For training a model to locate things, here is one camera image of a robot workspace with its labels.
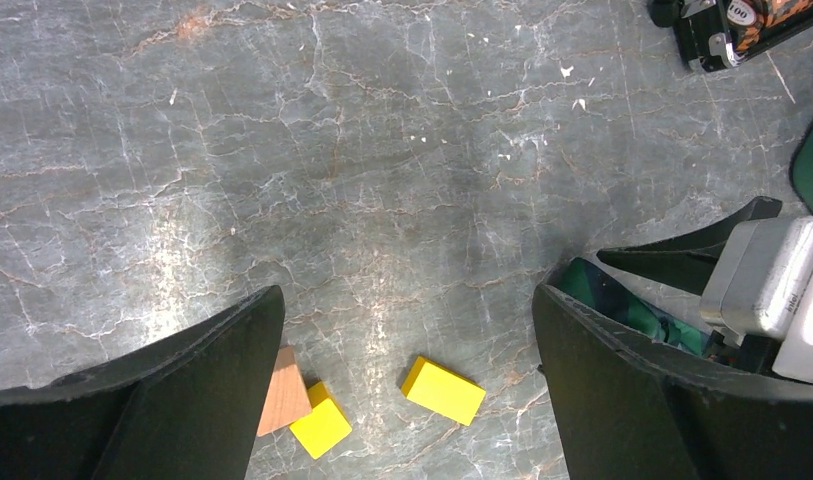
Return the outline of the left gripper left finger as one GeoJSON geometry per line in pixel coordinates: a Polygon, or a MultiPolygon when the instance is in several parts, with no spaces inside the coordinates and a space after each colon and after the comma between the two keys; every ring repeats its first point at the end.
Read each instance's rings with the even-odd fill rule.
{"type": "Polygon", "coordinates": [[[39,387],[0,390],[0,479],[241,479],[282,337],[283,292],[39,387]]]}

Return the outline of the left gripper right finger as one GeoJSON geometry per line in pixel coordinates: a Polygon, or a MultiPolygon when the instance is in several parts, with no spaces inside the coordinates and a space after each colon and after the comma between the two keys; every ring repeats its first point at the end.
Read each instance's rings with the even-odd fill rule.
{"type": "Polygon", "coordinates": [[[532,318],[574,479],[813,479],[813,386],[701,359],[556,288],[532,318]]]}

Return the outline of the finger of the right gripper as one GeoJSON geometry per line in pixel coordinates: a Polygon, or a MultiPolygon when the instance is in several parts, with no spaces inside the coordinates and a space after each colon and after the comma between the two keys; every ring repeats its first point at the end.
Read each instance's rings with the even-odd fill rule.
{"type": "Polygon", "coordinates": [[[758,196],[699,230],[645,245],[601,249],[596,257],[608,266],[699,296],[735,227],[776,218],[782,206],[778,199],[758,196]]]}

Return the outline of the green navy striped tie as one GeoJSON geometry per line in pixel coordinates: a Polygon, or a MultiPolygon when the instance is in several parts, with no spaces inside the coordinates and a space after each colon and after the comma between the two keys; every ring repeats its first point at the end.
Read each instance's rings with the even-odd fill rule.
{"type": "Polygon", "coordinates": [[[710,336],[636,296],[594,263],[574,258],[555,286],[605,317],[698,357],[710,336]]]}

